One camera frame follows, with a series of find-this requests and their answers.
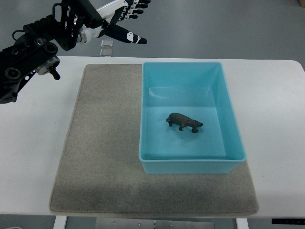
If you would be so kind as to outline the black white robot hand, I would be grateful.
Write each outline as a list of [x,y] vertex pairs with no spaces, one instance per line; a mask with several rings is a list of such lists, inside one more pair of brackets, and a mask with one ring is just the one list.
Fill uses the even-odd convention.
[[69,51],[77,43],[88,43],[92,38],[104,35],[124,43],[146,44],[147,40],[119,25],[118,22],[136,19],[149,5],[149,0],[113,0],[95,9],[88,0],[63,0],[54,3],[61,7],[61,19],[57,22],[54,39]]

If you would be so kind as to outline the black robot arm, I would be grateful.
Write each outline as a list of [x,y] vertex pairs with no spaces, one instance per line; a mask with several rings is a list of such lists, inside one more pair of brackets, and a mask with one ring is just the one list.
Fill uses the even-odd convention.
[[70,25],[56,21],[52,15],[23,26],[23,32],[13,46],[0,52],[1,104],[15,102],[20,90],[36,73],[50,73],[59,80],[58,46],[68,51],[78,37]]

